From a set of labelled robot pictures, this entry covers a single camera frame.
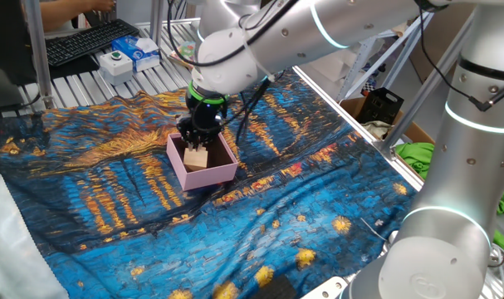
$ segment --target small wooden cube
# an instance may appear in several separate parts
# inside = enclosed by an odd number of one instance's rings
[[[198,149],[185,149],[183,165],[189,171],[198,171],[208,167],[208,152],[203,146]]]

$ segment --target pink cardboard box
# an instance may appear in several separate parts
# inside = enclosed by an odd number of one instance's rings
[[[235,177],[237,172],[237,159],[229,149],[222,134],[206,146],[208,151],[208,167],[203,170],[188,171],[183,165],[183,155],[187,143],[181,138],[180,133],[170,134],[167,140],[167,155],[170,163],[178,176],[183,191],[227,182]]]

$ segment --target black keyboard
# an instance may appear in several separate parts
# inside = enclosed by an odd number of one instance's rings
[[[51,66],[60,66],[85,54],[108,47],[119,37],[137,35],[139,29],[123,20],[114,20],[46,44],[46,56]]]

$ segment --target white box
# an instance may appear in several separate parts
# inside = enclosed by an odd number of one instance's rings
[[[134,75],[134,63],[121,51],[99,56],[99,63],[102,77],[113,86],[130,81]]]

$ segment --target blue cloth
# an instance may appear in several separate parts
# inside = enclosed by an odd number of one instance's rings
[[[302,296],[379,255],[360,219],[386,237],[415,191],[295,73],[239,146],[224,131],[235,180],[189,192],[164,152],[183,95],[0,120],[0,173],[71,298],[244,298],[278,276]]]

